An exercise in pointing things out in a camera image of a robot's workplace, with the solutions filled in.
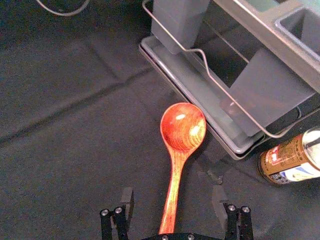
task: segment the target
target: orange wooden spoon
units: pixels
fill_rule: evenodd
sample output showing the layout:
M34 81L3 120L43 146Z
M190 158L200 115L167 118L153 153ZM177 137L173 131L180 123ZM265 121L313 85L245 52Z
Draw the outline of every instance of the orange wooden spoon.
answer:
M189 156L205 138L206 119L195 105L181 102L170 106L165 111L160 130L171 156L172 170L159 234L171 234L175 229L182 170Z

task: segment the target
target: white cable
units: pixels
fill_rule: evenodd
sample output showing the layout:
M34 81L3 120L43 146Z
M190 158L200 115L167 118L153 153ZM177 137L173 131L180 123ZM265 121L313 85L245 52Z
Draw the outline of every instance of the white cable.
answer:
M90 0L85 0L84 3L82 4L81 7L79 7L77 10L71 11L71 12L66 12L66 13L61 13L61 12L56 12L48 8L46 5L44 5L40 0L36 0L37 3L43 7L45 10L49 11L52 14L62 16L62 17L71 17L73 15L77 15L78 13L81 13L89 4Z

